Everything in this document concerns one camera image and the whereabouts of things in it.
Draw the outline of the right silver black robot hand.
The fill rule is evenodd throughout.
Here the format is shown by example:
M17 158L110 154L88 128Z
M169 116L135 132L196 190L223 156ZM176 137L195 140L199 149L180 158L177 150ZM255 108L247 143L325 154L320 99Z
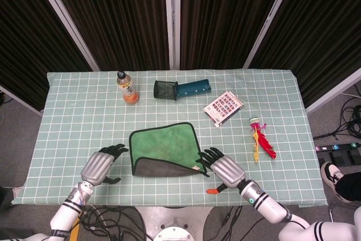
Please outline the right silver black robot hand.
M244 170L219 149L211 147L199 152L199 155L200 158L196 161L210 169L222 181L222 184L217 188L207 189L207 194L216 195L227 188L236 189L245 179Z

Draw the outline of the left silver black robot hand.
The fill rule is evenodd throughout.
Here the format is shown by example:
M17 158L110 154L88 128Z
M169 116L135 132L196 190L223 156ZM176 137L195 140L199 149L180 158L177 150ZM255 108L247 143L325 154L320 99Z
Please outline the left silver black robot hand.
M107 174L112 164L125 152L129 152L129 149L120 143L103 147L98 152L93 153L81 171L81 179L92 186L98 186L102 183L110 185L119 183L121 181L120 177L109 178Z

